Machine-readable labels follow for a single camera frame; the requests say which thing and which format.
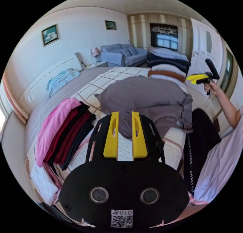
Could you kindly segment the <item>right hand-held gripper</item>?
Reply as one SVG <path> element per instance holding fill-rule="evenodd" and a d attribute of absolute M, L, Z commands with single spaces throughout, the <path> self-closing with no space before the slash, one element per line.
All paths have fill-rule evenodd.
<path fill-rule="evenodd" d="M 191 81 L 191 84 L 205 84 L 210 83 L 210 81 L 214 79 L 214 75 L 210 72 L 206 72 L 204 74 L 193 74 L 186 78 L 186 80 Z"/>

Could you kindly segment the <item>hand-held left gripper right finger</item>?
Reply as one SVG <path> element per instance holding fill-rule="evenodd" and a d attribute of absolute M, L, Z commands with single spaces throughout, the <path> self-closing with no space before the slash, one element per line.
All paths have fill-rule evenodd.
<path fill-rule="evenodd" d="M 145 159 L 148 155 L 140 114 L 132 111 L 132 156 L 133 160 Z"/>

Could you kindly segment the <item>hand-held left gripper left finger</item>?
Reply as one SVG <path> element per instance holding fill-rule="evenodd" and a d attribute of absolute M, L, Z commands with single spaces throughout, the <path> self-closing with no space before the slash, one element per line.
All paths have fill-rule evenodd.
<path fill-rule="evenodd" d="M 113 112 L 109 117 L 110 120 L 103 156 L 104 158 L 118 158 L 119 112 Z"/>

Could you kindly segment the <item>person's right hand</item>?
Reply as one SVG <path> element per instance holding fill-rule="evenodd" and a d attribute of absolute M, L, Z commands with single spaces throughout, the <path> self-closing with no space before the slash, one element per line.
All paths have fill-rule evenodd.
<path fill-rule="evenodd" d="M 210 83 L 204 83 L 204 91 L 206 93 L 213 94 L 214 96 L 218 96 L 221 92 L 220 87 L 215 83 L 213 80 L 210 81 Z"/>

